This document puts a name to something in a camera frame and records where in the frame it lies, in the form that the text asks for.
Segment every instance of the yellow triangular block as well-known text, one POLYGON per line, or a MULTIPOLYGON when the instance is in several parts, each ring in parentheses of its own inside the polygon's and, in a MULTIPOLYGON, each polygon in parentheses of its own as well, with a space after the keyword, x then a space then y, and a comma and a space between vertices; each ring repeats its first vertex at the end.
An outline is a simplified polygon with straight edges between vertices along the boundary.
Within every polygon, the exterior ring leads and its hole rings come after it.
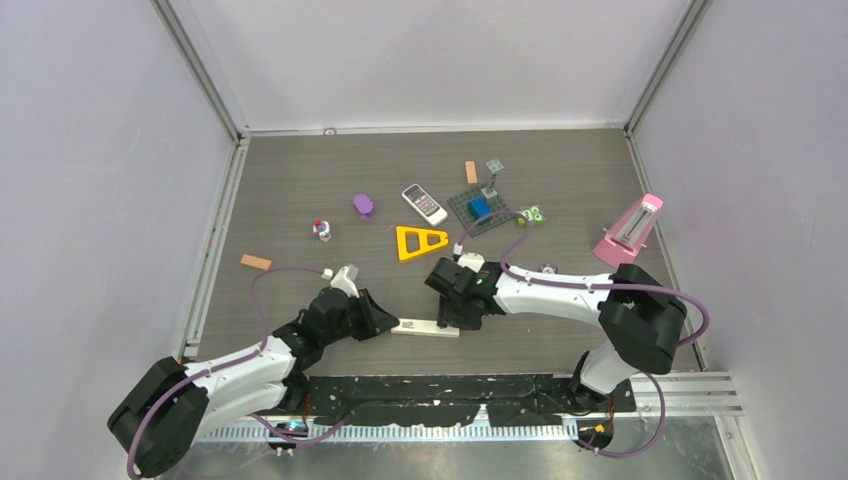
POLYGON ((401 263, 448 246, 448 232, 415 227, 397 227, 396 231, 398 237, 398 260, 401 263), (406 245, 406 235, 408 233, 418 235, 418 250, 414 252, 410 252, 406 245), (430 242, 427 241, 429 237, 439 237, 439 243, 430 245, 430 242))

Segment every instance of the orange block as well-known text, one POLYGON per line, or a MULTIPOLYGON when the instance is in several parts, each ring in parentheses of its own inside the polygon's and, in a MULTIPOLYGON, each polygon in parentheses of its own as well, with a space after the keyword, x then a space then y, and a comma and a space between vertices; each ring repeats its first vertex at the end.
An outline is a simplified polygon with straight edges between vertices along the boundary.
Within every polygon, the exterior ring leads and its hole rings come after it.
POLYGON ((241 264, 248 267, 258 268, 259 270, 268 270, 271 268, 271 260, 254 257, 253 255, 242 255, 241 264))
POLYGON ((474 161, 465 162, 465 177, 469 185, 477 185, 477 166, 474 161))

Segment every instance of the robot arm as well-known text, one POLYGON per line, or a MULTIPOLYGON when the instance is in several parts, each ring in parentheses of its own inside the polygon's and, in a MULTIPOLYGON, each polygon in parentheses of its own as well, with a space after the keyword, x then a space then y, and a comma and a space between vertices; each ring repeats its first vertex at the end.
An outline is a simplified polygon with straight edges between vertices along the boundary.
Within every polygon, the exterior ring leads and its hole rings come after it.
MULTIPOLYGON (((381 309, 368 290, 356 288, 357 272, 353 265, 339 269, 308 309, 268 336, 258 355, 189 383, 166 402, 141 437, 135 463, 142 475, 164 473, 196 439, 245 415, 277 407, 294 410, 306 395, 303 371, 321 359, 324 347, 347 337, 367 340, 397 326, 398 319, 381 309)), ((261 346, 184 367, 171 357, 159 360, 109 417, 109 430, 129 451, 139 424, 165 391, 261 346)))
POLYGON ((572 376, 575 400, 589 410, 606 401, 615 387, 636 372, 671 371, 686 307, 676 298, 637 291, 599 289, 613 283, 659 285, 641 268, 622 264, 613 274, 569 276, 509 270, 474 253, 441 258, 424 282, 436 290, 442 327, 477 330, 484 315, 540 313, 580 320, 604 330, 608 340, 586 352, 572 376), (587 285, 564 288, 530 283, 551 280, 587 285))

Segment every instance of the remote control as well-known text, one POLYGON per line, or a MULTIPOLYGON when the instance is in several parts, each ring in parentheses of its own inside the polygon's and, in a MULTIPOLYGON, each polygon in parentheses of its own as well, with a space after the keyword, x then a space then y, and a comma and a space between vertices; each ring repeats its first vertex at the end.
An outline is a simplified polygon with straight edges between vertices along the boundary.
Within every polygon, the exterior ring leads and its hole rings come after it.
POLYGON ((413 183, 406 190, 403 191, 400 195, 406 200, 419 215, 424 217, 424 220, 427 220, 427 223, 430 224, 431 227, 435 227, 436 225, 445 221, 448 218, 448 212, 442 208, 441 205, 436 203, 427 192, 421 188, 421 185, 417 183, 413 183))

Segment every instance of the gray table surface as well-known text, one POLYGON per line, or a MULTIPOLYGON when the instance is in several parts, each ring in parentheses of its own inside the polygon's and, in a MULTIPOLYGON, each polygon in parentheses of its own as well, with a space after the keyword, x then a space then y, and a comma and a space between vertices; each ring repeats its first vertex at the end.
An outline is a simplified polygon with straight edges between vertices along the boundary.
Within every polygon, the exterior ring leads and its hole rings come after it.
MULTIPOLYGON (((273 266, 360 269, 359 288, 398 317, 435 319, 438 295, 423 284, 445 249, 398 262, 395 228, 427 227, 400 197, 421 184, 449 217, 438 229, 457 240, 463 228, 447 205, 465 188, 465 161, 488 178, 485 162, 505 169, 497 190, 510 207, 540 204, 547 224, 533 229, 511 263, 560 273, 596 274, 612 269, 592 254, 602 234, 642 192, 619 130, 368 134, 259 137, 251 140, 200 344, 210 359, 259 340, 261 328, 249 283, 258 270, 239 263, 245 253, 273 266), (352 199, 368 194, 375 216, 364 221, 352 199), (316 219, 331 224, 332 239, 312 235, 316 219)), ((510 222, 471 239, 466 251, 499 258, 522 229, 510 222)), ((656 238, 637 264, 670 285, 656 238)), ((260 280, 262 307, 271 329, 297 316, 326 282, 317 275, 281 272, 260 280)), ((479 331, 458 339, 384 334, 366 342, 345 339, 326 349, 307 373, 318 375, 413 375, 570 373, 584 351, 604 334, 589 325, 540 315, 487 317, 479 331)), ((697 369, 694 351, 677 352, 676 370, 697 369)))

